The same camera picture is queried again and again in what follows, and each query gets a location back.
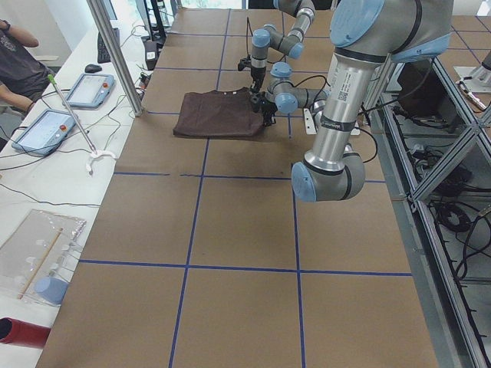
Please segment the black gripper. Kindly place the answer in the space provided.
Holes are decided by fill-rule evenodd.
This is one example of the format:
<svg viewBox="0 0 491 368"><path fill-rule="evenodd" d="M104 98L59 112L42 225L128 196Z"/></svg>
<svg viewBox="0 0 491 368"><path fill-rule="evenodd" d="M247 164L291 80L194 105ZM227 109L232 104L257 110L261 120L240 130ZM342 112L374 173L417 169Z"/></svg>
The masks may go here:
<svg viewBox="0 0 491 368"><path fill-rule="evenodd" d="M245 68L250 70L252 78L252 92L259 92L265 79L266 59L257 59L254 57L244 57L238 63L238 71L243 71Z"/></svg>
<svg viewBox="0 0 491 368"><path fill-rule="evenodd" d="M266 98L265 92L250 92L249 94L252 111L262 115L263 126L269 127L275 124L275 112L277 111L275 103Z"/></svg>

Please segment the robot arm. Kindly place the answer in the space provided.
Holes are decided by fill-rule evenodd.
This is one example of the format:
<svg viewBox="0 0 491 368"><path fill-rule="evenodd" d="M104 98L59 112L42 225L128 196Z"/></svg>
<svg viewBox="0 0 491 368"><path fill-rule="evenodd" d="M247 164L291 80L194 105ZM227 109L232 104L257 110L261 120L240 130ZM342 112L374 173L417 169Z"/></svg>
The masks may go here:
<svg viewBox="0 0 491 368"><path fill-rule="evenodd" d="M269 49L274 49L286 57L298 59L303 50L306 31L315 20L313 1L273 1L274 8L295 18L288 34L280 33L274 25L267 24L252 33L252 48L248 55L238 63L238 71L250 70L252 85L250 90L258 94L265 79Z"/></svg>
<svg viewBox="0 0 491 368"><path fill-rule="evenodd" d="M276 112L309 107L318 130L313 147L292 167L292 188L305 202L350 199L361 191L365 170L348 141L374 70L387 59L400 63L442 54L450 43L453 3L343 1L330 25L334 55L329 90L295 87L286 63L267 67L270 49L298 58L305 32L315 20L310 1L277 1L274 6L295 23L288 34L272 25L253 32L252 52L245 61L253 79L252 108L270 124Z"/></svg>

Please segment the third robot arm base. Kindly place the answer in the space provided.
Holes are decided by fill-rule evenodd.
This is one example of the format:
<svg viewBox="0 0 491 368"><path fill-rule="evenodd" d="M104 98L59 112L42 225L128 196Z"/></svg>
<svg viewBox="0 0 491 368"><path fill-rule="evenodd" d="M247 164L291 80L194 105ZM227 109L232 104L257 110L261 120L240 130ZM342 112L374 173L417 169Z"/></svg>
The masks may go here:
<svg viewBox="0 0 491 368"><path fill-rule="evenodd" d="M490 53L477 67L454 67L459 76L458 84L463 86L466 92L478 94L490 94Z"/></svg>

